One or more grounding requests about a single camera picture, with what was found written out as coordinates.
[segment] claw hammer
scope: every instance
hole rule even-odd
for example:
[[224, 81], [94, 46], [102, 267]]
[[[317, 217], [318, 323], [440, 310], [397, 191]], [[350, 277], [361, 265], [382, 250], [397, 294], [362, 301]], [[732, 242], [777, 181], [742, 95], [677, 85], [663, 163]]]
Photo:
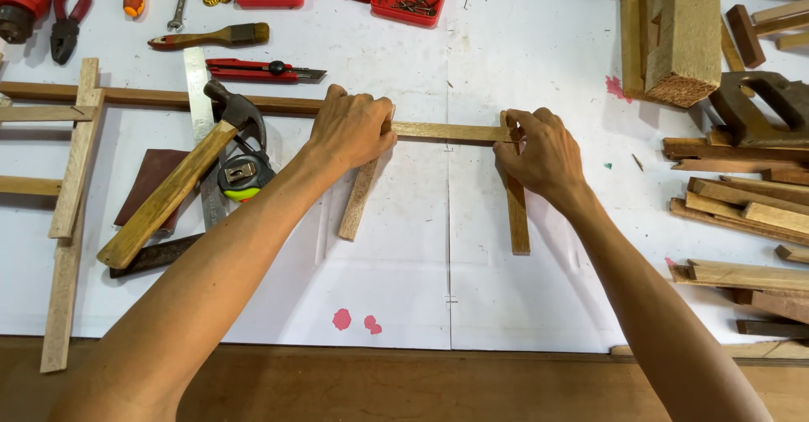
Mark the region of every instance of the claw hammer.
[[239, 131], [252, 122], [261, 135], [265, 134], [261, 112], [249, 99], [230, 93], [215, 80], [208, 81], [204, 92], [225, 105], [222, 119], [99, 251], [96, 258], [100, 262], [113, 269], [125, 269]]

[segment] forearm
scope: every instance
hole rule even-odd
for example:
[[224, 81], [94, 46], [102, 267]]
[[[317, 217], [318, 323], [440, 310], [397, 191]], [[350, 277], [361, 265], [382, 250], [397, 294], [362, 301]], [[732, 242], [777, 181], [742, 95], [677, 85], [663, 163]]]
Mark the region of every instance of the forearm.
[[562, 213], [579, 234], [632, 352], [673, 420], [771, 420], [739, 367], [626, 240], [589, 187]]
[[343, 171], [304, 148], [155, 282], [101, 339], [77, 382], [112, 386], [109, 391], [138, 405], [179, 399], [289, 233]]

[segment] steel ruler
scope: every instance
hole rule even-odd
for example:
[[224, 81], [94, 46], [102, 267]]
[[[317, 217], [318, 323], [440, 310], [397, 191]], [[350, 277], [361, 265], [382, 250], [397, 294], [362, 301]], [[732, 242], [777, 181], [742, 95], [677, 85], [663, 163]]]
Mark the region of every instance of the steel ruler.
[[[202, 48], [188, 48], [183, 51], [185, 59], [185, 78], [188, 83], [188, 104], [191, 106], [191, 121], [194, 132], [194, 146], [208, 135], [216, 125], [214, 123], [214, 109], [210, 98], [202, 89], [208, 83], [208, 70], [205, 64], [205, 53]], [[218, 222], [228, 216], [225, 207], [228, 198], [222, 194], [217, 184], [217, 175], [220, 168], [219, 158], [211, 164], [210, 169], [200, 179], [200, 193], [202, 195], [202, 217], [205, 220], [205, 230], [209, 231]]]

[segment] sandpaper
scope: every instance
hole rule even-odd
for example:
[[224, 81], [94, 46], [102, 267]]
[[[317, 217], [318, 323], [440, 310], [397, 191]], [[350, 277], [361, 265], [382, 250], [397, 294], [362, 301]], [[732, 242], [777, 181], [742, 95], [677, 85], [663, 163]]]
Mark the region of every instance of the sandpaper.
[[[187, 156], [187, 151], [149, 148], [141, 162], [141, 168], [137, 171], [135, 183], [129, 190], [129, 196], [124, 201], [124, 206], [118, 212], [115, 219], [116, 226], [123, 226], [132, 218], [135, 211], [147, 200], [147, 198], [166, 180], [179, 163]], [[179, 207], [172, 211], [165, 222], [160, 225], [158, 231], [172, 231], [177, 224]]]

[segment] pink paint stain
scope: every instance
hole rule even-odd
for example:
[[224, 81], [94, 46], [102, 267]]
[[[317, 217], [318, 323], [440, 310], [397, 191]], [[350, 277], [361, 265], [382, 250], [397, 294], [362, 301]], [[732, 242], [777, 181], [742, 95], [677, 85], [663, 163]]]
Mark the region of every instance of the pink paint stain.
[[337, 313], [334, 313], [332, 324], [334, 324], [339, 331], [348, 329], [349, 325], [351, 324], [351, 315], [349, 314], [349, 310], [339, 309]]
[[365, 317], [365, 328], [369, 329], [372, 335], [382, 333], [382, 326], [376, 323], [376, 318], [373, 316]]
[[609, 76], [604, 76], [607, 78], [607, 93], [612, 93], [618, 99], [626, 99], [627, 103], [632, 104], [632, 98], [627, 98], [624, 96], [624, 89], [621, 88], [621, 80], [615, 76], [612, 76], [612, 79]]

